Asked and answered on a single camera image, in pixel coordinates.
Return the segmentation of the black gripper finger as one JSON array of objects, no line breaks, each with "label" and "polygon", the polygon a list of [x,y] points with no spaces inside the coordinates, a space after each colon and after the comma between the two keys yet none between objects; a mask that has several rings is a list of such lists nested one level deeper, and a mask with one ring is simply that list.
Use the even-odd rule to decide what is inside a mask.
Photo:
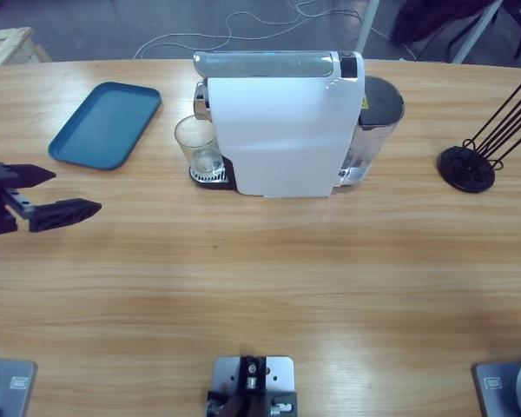
[{"label": "black gripper finger", "polygon": [[34,164],[14,164],[12,170],[17,174],[16,189],[32,188],[56,177],[54,172]]},{"label": "black gripper finger", "polygon": [[81,198],[57,201],[35,207],[29,220],[30,232],[43,232],[83,222],[95,215],[102,204]]}]

